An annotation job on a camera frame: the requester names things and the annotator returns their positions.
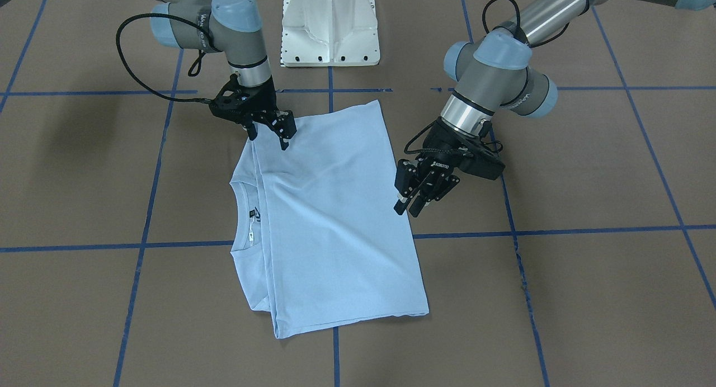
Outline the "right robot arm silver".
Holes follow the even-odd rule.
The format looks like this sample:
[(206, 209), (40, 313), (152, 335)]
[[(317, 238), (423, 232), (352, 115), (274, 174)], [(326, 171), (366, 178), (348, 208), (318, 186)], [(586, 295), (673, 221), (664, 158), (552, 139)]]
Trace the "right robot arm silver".
[(132, 22), (148, 18), (154, 38), (161, 45), (197, 50), (199, 56), (189, 76), (200, 73), (204, 56), (225, 55), (231, 74), (228, 83), (212, 99), (197, 97), (215, 117), (230, 120), (256, 139), (257, 124), (279, 138), (286, 150), (296, 134), (291, 110), (280, 110), (276, 102), (271, 64), (262, 32), (256, 0), (156, 0), (149, 14), (128, 18), (117, 29), (115, 42), (121, 45), (123, 30)]

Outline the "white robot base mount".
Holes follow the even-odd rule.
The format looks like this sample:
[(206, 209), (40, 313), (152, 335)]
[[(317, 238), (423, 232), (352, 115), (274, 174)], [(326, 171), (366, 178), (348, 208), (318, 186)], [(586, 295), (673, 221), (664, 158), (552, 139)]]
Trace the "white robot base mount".
[(379, 64), (375, 0), (283, 0), (282, 7), (283, 67)]

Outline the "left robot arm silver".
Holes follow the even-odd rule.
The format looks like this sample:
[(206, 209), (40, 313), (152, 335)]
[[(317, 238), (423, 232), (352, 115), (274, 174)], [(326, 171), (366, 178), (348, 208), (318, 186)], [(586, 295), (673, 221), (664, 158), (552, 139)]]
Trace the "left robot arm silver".
[[(438, 118), (420, 135), (422, 147), (405, 148), (414, 159), (397, 163), (395, 187), (399, 193), (394, 211), (417, 217), (433, 201), (442, 200), (460, 178), (468, 175), (497, 179), (505, 169), (498, 141), (486, 142), (494, 113), (511, 110), (522, 117), (539, 119), (557, 104), (557, 85), (530, 66), (533, 51), (560, 37), (569, 23), (591, 7), (608, 0), (535, 0), (506, 22), (486, 29), (476, 43), (458, 41), (444, 58), (445, 73), (456, 87)], [(700, 11), (714, 0), (637, 0)]]

